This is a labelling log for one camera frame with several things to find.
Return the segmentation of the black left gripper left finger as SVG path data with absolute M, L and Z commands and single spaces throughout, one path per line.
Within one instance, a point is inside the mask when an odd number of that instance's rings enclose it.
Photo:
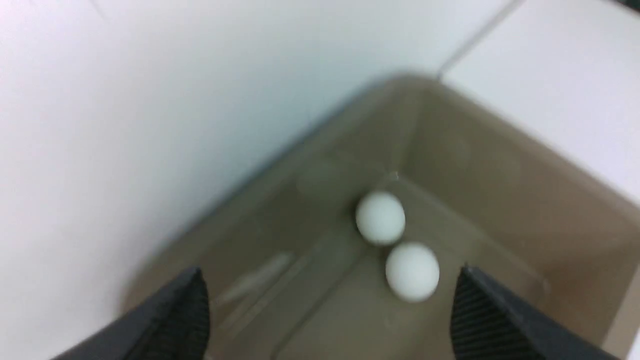
M 60 360 L 203 360 L 211 333 L 201 269 L 188 268 Z

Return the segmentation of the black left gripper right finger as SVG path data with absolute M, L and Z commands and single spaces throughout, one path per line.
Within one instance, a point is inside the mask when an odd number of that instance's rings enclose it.
M 449 335 L 457 360 L 612 360 L 481 269 L 463 266 Z

